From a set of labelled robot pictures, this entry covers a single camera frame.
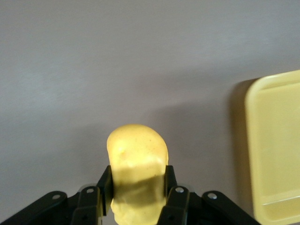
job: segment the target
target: yellow tray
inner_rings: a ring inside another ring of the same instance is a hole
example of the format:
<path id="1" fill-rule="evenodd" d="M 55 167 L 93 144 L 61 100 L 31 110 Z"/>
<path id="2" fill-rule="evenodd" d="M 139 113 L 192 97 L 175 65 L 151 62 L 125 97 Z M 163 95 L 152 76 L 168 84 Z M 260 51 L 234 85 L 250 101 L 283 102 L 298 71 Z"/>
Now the yellow tray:
<path id="1" fill-rule="evenodd" d="M 255 218 L 300 222 L 300 70 L 255 80 L 245 113 Z"/>

